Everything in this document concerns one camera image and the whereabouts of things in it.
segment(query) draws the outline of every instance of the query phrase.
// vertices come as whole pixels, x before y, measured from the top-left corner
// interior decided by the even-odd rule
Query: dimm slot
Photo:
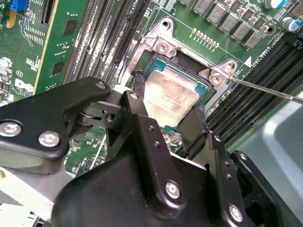
[[[106,22],[110,18],[110,12],[112,11],[114,2],[115,2],[114,0],[107,1],[105,8],[102,11],[101,17],[99,18],[98,22],[95,23],[96,30],[94,31],[93,38],[91,39],[92,42],[90,42],[90,44],[89,44],[90,50],[89,50],[89,52],[87,51],[87,53],[86,53],[85,60],[78,73],[77,79],[81,79],[83,77],[89,76],[89,65],[91,64],[92,55],[96,49],[99,39],[101,38],[102,32],[104,31],[104,29],[106,27]]]
[[[281,72],[283,72],[289,66],[289,64],[291,64],[294,61],[294,59],[298,55],[299,54],[295,54],[295,52],[293,51],[290,58],[282,59],[282,62],[279,64],[279,65],[281,65],[281,67],[273,69],[269,75],[267,75],[266,77],[263,78],[263,81],[260,83],[260,85],[263,87],[270,87],[271,89],[276,89],[275,87],[277,84],[271,85],[273,83],[273,80],[276,79],[275,75],[279,75]],[[249,93],[250,100],[258,100],[257,96],[261,92],[258,90],[254,90],[254,89],[250,89],[250,91],[251,91]],[[222,129],[223,128],[226,129],[226,124],[229,124],[232,121],[232,119],[236,119],[238,115],[242,116],[241,118],[243,118],[243,115],[241,114],[242,111],[251,103],[251,102],[245,101],[245,99],[246,99],[246,97],[243,96],[241,98],[241,100],[239,101],[239,104],[236,107],[236,109],[237,109],[236,114],[230,114],[230,115],[228,115],[228,117],[224,117],[223,118],[224,120],[222,122],[218,123],[218,127],[216,128],[217,131],[220,131],[222,134],[223,133]]]
[[[65,71],[65,75],[64,75],[64,79],[62,84],[67,84],[70,82],[71,77],[72,77],[72,71],[74,70],[74,68],[76,67],[76,57],[79,55],[80,52],[80,44],[82,43],[84,34],[86,32],[86,28],[89,24],[89,19],[91,17],[91,14],[93,12],[93,9],[95,7],[97,0],[89,0],[86,9],[85,9],[85,13],[78,31],[78,35],[77,35],[77,39],[76,42],[78,42],[78,46],[77,47],[73,47],[73,50],[71,52],[71,56],[69,59],[69,63],[68,63],[68,67]]]
[[[291,93],[292,91],[294,91],[298,85],[302,84],[303,83],[303,77],[299,77],[295,82],[293,82],[289,88],[287,88],[285,90],[285,92],[287,93]],[[260,120],[262,120],[268,113],[269,111],[274,108],[276,105],[278,105],[279,103],[281,102],[281,98],[279,97],[272,97],[272,100],[269,100],[267,103],[265,103],[265,107],[266,108],[263,108],[263,111],[261,113],[258,114],[258,116],[254,117],[249,123],[249,124],[246,124],[245,127],[243,127],[240,131],[238,132],[234,132],[233,134],[231,134],[228,138],[225,139],[226,141],[226,147],[229,147],[231,146],[234,142],[236,142],[242,135],[244,135],[245,132],[247,132],[251,127],[252,125],[255,123],[255,122],[258,122]]]
[[[289,80],[292,80],[292,78],[291,79],[290,78],[291,78],[290,76],[287,76],[287,78],[286,77],[282,77],[282,78],[275,77],[275,80],[272,80],[271,84],[268,86],[273,90],[280,91],[282,89],[282,87]],[[229,124],[227,124],[225,128],[220,130],[220,134],[223,138],[227,138],[228,134],[230,134],[230,132],[237,130],[236,128],[238,127],[238,125],[243,124],[243,121],[242,121],[243,117],[250,118],[255,112],[257,112],[260,109],[260,107],[263,105],[263,103],[266,102],[268,100],[268,98],[270,97],[270,95],[267,95],[266,93],[261,92],[261,91],[254,90],[253,93],[254,94],[250,97],[251,101],[244,102],[245,105],[242,107],[242,109],[239,109],[238,112],[242,113],[242,114],[235,116],[232,123],[229,122]]]
[[[107,78],[107,83],[113,80],[114,76],[116,75],[117,68],[120,65],[121,61],[123,60],[131,42],[132,39],[144,17],[144,14],[149,7],[152,0],[142,0],[140,1],[140,4],[138,5],[138,9],[135,11],[136,13],[133,14],[130,23],[128,24],[126,28],[126,32],[123,33],[123,36],[121,37],[121,40],[123,40],[117,47],[117,52],[115,52],[113,56],[113,61],[110,64],[106,74],[109,75]]]
[[[88,34],[85,34],[85,36],[87,37],[87,40],[86,40],[85,46],[83,48],[84,51],[79,59],[76,70],[73,72],[76,79],[81,79],[81,78],[85,77],[83,75],[83,67],[86,65],[86,62],[90,56],[89,48],[91,47],[91,42],[93,40],[93,37],[95,36],[96,31],[98,31],[98,29],[99,29],[98,25],[99,25],[100,20],[105,16],[106,10],[110,6],[109,3],[110,2],[108,0],[103,1],[102,4],[99,6],[98,12],[96,13],[95,17],[92,20],[90,20],[92,28],[89,30]]]
[[[125,25],[125,23],[128,22],[128,18],[126,17],[126,15],[130,11],[132,3],[133,3],[132,0],[127,0],[125,2],[125,4],[123,5],[123,7],[122,7],[123,11],[120,13],[117,23],[114,26],[114,31],[105,47],[105,50],[102,53],[102,56],[104,56],[105,59],[99,59],[96,67],[93,68],[93,70],[92,70],[94,72],[93,73],[94,77],[100,76],[100,70],[103,69],[104,64],[108,58],[108,55],[109,55],[110,51],[112,50],[117,38],[119,37],[119,34],[120,34],[123,26]]]
[[[257,83],[257,81],[268,71],[268,69],[275,64],[275,62],[289,49],[287,45],[280,45],[275,48],[272,53],[265,56],[265,60],[259,63],[260,67],[254,68],[245,78],[245,81],[250,83]],[[235,90],[226,98],[224,103],[215,110],[210,117],[207,118],[207,123],[210,128],[214,127],[225,116],[237,102],[247,93],[248,87],[237,86]]]

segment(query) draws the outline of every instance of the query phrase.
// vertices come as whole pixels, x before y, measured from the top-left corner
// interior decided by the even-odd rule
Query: ram slot
[[[144,17],[144,14],[149,7],[150,3],[152,0],[143,0],[140,1],[140,3],[137,5],[135,13],[132,15],[130,22],[125,29],[125,31],[122,34],[121,40],[116,47],[117,51],[113,55],[113,59],[111,61],[111,64],[109,65],[106,75],[108,75],[106,82],[111,83],[114,76],[116,75],[116,72],[118,70],[118,67],[120,63],[122,62],[131,42],[133,37],[135,36],[135,33],[138,30],[139,25],[142,22],[142,19]]]
[[[97,0],[89,0],[88,4],[85,9],[85,13],[78,31],[77,39],[75,41],[75,45],[73,47],[73,50],[71,52],[71,56],[69,59],[68,67],[66,69],[64,79],[62,84],[67,84],[70,82],[72,76],[73,76],[73,71],[76,69],[78,63],[77,63],[77,57],[81,53],[81,44],[83,42],[84,35],[87,31],[87,27],[89,25],[89,20],[91,18],[92,12],[96,6]]]
[[[123,29],[125,29],[125,26],[127,23],[129,23],[129,18],[127,15],[131,11],[133,0],[127,0],[123,5],[123,11],[120,12],[119,18],[115,24],[115,28],[113,33],[110,36],[110,39],[108,43],[105,46],[105,49],[103,52],[100,52],[98,54],[97,60],[94,63],[94,66],[92,67],[90,71],[90,75],[94,77],[101,77],[100,70],[102,70],[105,66],[105,63],[107,62],[107,59],[109,57],[110,52],[112,51],[113,47],[115,46],[115,43],[117,39],[119,38],[119,35],[121,32],[123,32]]]
[[[120,11],[123,1],[118,2],[118,7],[116,8],[116,14]],[[110,33],[112,30],[111,26],[107,26],[109,23],[114,22],[116,20],[116,14],[112,17],[111,11],[113,9],[115,1],[110,0],[107,1],[104,10],[102,11],[102,15],[96,23],[96,30],[93,34],[93,38],[89,44],[89,50],[86,52],[85,60],[81,66],[79,73],[77,74],[77,79],[81,79],[89,76],[89,68],[91,63],[94,61],[95,52],[100,51],[100,41],[104,42],[102,39],[102,34]]]

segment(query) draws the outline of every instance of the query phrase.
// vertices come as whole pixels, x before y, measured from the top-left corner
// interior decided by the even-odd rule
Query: hole
[[[109,113],[108,115],[106,115],[106,121],[107,122],[113,122],[115,117],[116,116],[113,113],[111,113],[111,114]]]
[[[155,142],[154,146],[157,147],[157,148],[161,147],[161,145],[158,141]]]
[[[70,121],[65,122],[64,125],[65,125],[65,128],[67,129],[68,126],[70,125]]]
[[[253,203],[249,207],[247,207],[245,211],[256,226],[261,226],[262,224],[265,224],[263,216],[264,211],[258,202],[253,201]]]
[[[169,28],[170,28],[170,22],[164,21],[163,24],[162,24],[162,27],[165,30],[169,30]]]
[[[229,63],[229,64],[227,65],[227,69],[228,69],[228,70],[233,70],[235,67],[236,67],[236,66],[235,66],[234,63]]]
[[[229,179],[230,181],[232,180],[232,176],[230,176],[229,174],[226,175],[226,178]]]

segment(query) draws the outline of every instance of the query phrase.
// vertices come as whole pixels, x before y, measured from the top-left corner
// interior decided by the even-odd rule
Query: screw
[[[237,222],[242,222],[243,221],[243,216],[239,209],[234,206],[234,205],[229,205],[228,210],[232,216],[232,218],[237,221]]]
[[[165,55],[169,52],[169,44],[167,42],[159,42],[156,50],[158,53]]]
[[[209,81],[212,85],[220,85],[222,83],[222,76],[220,74],[214,74],[210,76]]]
[[[105,88],[106,88],[105,84],[102,83],[102,82],[96,83],[96,86],[97,86],[98,88],[100,88],[100,89],[105,89]]]
[[[0,124],[0,135],[6,137],[14,137],[21,133],[22,128],[15,122],[4,122]]]
[[[139,99],[139,96],[133,92],[130,94],[130,96],[134,99]]]
[[[178,188],[178,186],[175,183],[168,181],[165,184],[165,189],[166,189],[167,194],[171,198],[177,199],[180,197],[180,189]]]
[[[246,156],[244,154],[240,154],[240,157],[243,159],[243,160],[247,160]]]
[[[45,147],[53,148],[60,143],[60,137],[53,131],[43,132],[39,138],[39,143]]]
[[[214,138],[216,139],[216,141],[222,142],[222,139],[219,136],[215,135]]]
[[[0,170],[0,180],[4,179],[5,177],[6,177],[5,173],[2,170]]]

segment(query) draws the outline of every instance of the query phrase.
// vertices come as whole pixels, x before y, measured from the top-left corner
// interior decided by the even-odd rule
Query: black plastic bracket
[[[143,99],[134,92],[125,91],[121,102],[126,113],[125,126],[115,136],[115,141],[107,145],[107,161],[116,156],[125,143],[132,140],[151,208],[162,218],[175,218],[184,209],[187,199],[158,123],[148,117]],[[114,136],[113,131],[108,133],[108,137]],[[173,182],[179,189],[178,198],[169,196],[166,190],[168,182]]]
[[[246,154],[234,151],[230,158],[237,167],[245,210],[254,226],[303,226]]]
[[[32,173],[56,172],[69,149],[69,134],[77,115],[91,102],[105,101],[110,87],[97,78],[85,78],[3,106],[0,123],[15,122],[22,131],[0,136],[0,166]],[[45,147],[38,137],[55,132],[60,143]]]

